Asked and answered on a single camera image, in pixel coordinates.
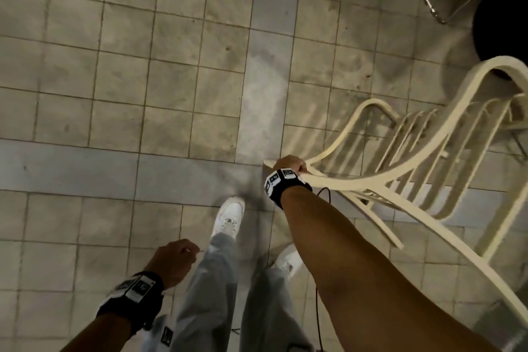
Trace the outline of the person's left hand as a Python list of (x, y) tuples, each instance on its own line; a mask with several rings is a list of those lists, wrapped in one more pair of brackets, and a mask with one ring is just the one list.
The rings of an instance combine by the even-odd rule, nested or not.
[(170, 242), (159, 247), (143, 271), (155, 273), (163, 282), (164, 290), (174, 288), (181, 283), (190, 272), (192, 265), (182, 265), (180, 262), (180, 241)]

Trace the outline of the person's left forearm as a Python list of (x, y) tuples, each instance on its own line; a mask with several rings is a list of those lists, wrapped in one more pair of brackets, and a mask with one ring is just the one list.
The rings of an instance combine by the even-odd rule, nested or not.
[(130, 321), (108, 313), (96, 317), (59, 352), (121, 352), (130, 336)]

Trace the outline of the grey trousers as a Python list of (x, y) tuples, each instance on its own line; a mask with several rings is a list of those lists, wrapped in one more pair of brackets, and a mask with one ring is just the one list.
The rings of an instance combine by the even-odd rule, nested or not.
[[(176, 318), (158, 317), (141, 352), (227, 352), (238, 287), (236, 245), (211, 238)], [(240, 352), (315, 352), (295, 315), (286, 279), (256, 270), (243, 310)]]

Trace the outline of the round black stool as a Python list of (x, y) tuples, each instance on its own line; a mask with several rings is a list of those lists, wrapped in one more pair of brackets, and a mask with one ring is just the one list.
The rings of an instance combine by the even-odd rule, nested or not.
[(528, 0), (481, 0), (472, 19), (480, 61), (511, 56), (528, 67)]

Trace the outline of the person's right hand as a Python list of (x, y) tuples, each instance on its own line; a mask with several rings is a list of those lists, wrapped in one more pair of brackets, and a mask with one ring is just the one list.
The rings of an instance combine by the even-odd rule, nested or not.
[(295, 155), (287, 155), (278, 159), (273, 166), (273, 171), (279, 169), (290, 169), (296, 175), (308, 173), (306, 162)]

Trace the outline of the white right sneaker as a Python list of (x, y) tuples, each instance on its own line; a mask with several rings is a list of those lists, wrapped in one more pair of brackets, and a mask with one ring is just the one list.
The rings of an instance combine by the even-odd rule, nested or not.
[(303, 266), (304, 262), (297, 248), (291, 243), (278, 255), (271, 267), (289, 281)]

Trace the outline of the white left sneaker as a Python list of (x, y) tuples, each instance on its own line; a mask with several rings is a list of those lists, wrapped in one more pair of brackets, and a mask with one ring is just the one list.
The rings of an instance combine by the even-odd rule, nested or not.
[(246, 203), (243, 198), (228, 198), (220, 207), (213, 226), (211, 238), (223, 234), (236, 240), (243, 220)]

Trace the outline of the cream slatted plastic chair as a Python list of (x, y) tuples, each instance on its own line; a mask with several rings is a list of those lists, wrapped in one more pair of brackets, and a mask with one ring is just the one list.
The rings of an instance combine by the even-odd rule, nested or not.
[[(374, 152), (366, 173), (352, 179), (332, 178), (313, 168), (337, 149), (344, 150), (350, 129), (370, 106), (380, 109), (394, 127)], [(307, 172), (301, 172), (299, 179), (339, 192), (399, 249), (403, 243), (372, 211), (372, 205), (385, 205), (422, 223), (474, 265), (528, 329), (528, 307), (491, 267), (498, 247), (528, 201), (528, 163), (514, 175), (475, 247), (442, 224), (469, 189), (493, 138), (513, 129), (528, 129), (528, 67), (514, 57), (498, 56), (472, 68), (445, 107), (399, 115), (378, 98), (362, 102), (335, 141), (307, 159)]]

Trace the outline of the person's right forearm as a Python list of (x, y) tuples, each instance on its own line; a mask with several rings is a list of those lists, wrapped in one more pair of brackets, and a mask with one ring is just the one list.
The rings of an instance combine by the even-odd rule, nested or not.
[(436, 306), (334, 206), (304, 187), (281, 206), (346, 352), (500, 352)]

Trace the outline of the white sneaker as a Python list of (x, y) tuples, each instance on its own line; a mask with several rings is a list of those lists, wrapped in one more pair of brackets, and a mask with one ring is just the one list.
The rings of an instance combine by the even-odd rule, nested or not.
[(236, 240), (243, 220), (246, 203), (243, 198), (228, 198), (220, 207), (213, 226), (211, 238), (223, 234)]
[(271, 267), (289, 281), (303, 266), (304, 262), (297, 248), (291, 243), (278, 255)]

